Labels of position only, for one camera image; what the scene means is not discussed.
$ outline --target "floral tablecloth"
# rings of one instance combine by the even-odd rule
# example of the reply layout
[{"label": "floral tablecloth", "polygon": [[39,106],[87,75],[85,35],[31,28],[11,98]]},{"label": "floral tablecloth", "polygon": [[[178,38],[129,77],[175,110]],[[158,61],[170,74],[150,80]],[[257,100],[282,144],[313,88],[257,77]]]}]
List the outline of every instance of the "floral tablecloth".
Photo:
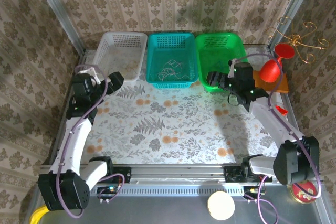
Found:
[{"label": "floral tablecloth", "polygon": [[[246,52],[267,51],[259,46]],[[87,62],[94,55],[88,51]],[[266,60],[249,62],[260,69]],[[262,124],[243,106],[230,105],[227,96],[206,92],[199,81],[186,89],[156,89],[145,80],[144,61],[139,80],[98,107],[81,162],[103,155],[119,164],[219,164],[276,155]],[[280,94],[274,99],[280,102]]]}]

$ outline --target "damask wallpaper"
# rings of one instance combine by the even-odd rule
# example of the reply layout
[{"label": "damask wallpaper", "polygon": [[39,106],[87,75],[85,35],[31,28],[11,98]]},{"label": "damask wallpaper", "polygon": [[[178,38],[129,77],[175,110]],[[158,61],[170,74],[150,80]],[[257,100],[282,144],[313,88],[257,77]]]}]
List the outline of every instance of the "damask wallpaper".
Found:
[{"label": "damask wallpaper", "polygon": [[0,223],[25,216],[77,61],[46,0],[0,0]]},{"label": "damask wallpaper", "polygon": [[304,0],[293,21],[296,33],[305,33],[300,26],[305,20],[315,22],[318,29],[304,42],[317,45],[323,37],[332,46],[301,48],[303,54],[315,54],[313,64],[304,64],[299,57],[287,62],[290,100],[301,130],[320,142],[320,172],[336,210],[336,0]]},{"label": "damask wallpaper", "polygon": [[266,44],[290,0],[61,0],[87,48],[107,31],[236,31],[247,44]]}]

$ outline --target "white basket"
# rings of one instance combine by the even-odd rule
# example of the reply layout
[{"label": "white basket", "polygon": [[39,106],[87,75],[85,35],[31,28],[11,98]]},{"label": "white basket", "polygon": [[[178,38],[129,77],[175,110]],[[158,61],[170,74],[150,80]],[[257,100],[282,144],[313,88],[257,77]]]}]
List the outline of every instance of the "white basket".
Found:
[{"label": "white basket", "polygon": [[120,72],[124,82],[139,78],[145,54],[147,35],[136,32],[107,32],[101,38],[93,64],[106,76]]}]

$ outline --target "red plastic cup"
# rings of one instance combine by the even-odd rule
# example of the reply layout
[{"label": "red plastic cup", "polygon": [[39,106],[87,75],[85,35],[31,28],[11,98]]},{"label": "red plastic cup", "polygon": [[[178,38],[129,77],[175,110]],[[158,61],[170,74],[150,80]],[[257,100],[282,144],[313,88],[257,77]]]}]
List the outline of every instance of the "red plastic cup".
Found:
[{"label": "red plastic cup", "polygon": [[[290,59],[295,55],[295,50],[289,44],[279,43],[275,46],[275,53],[278,58],[277,61],[282,67],[282,59]],[[267,61],[259,72],[259,77],[264,82],[275,82],[281,74],[278,64],[274,60]]]}]

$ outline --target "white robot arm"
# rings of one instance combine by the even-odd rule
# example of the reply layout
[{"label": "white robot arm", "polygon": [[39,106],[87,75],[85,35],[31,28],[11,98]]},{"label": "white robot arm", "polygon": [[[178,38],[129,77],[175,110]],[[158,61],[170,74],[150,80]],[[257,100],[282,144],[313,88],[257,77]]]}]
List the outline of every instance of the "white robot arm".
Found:
[{"label": "white robot arm", "polygon": [[119,72],[109,75],[107,83],[101,82],[95,70],[88,69],[74,75],[71,84],[74,95],[66,113],[66,130],[57,157],[48,174],[41,174],[38,178],[38,187],[47,208],[63,210],[57,196],[56,177],[59,173],[60,192],[68,209],[84,209],[89,203],[90,191],[104,176],[113,173],[113,164],[110,157],[95,157],[80,174],[80,160],[85,141],[91,131],[97,114],[94,108],[73,130],[80,118],[86,114],[103,96],[105,86],[107,94],[117,91],[123,84],[123,77]]},{"label": "white robot arm", "polygon": [[240,170],[242,176],[248,178],[264,174],[276,177],[283,185],[313,178],[313,168],[299,145],[302,143],[305,146],[318,169],[319,143],[316,138],[306,137],[287,120],[278,120],[282,115],[268,100],[268,93],[255,87],[253,69],[249,63],[235,59],[229,64],[229,74],[209,72],[207,83],[233,93],[238,103],[263,124],[279,149],[276,157],[260,154],[244,158]]}]

